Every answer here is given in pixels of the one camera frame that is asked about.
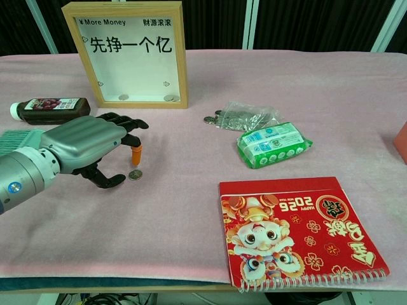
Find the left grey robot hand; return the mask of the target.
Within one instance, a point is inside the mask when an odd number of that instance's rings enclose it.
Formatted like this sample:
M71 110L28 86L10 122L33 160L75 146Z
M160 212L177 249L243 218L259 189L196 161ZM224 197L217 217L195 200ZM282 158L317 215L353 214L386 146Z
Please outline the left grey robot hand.
M136 128L145 130L149 125L115 112L82 116L44 132L39 147L56 157L61 174L81 175L97 187L109 189L121 184L126 176L107 178L98 169L98 162L120 145L141 146L139 137L130 133Z

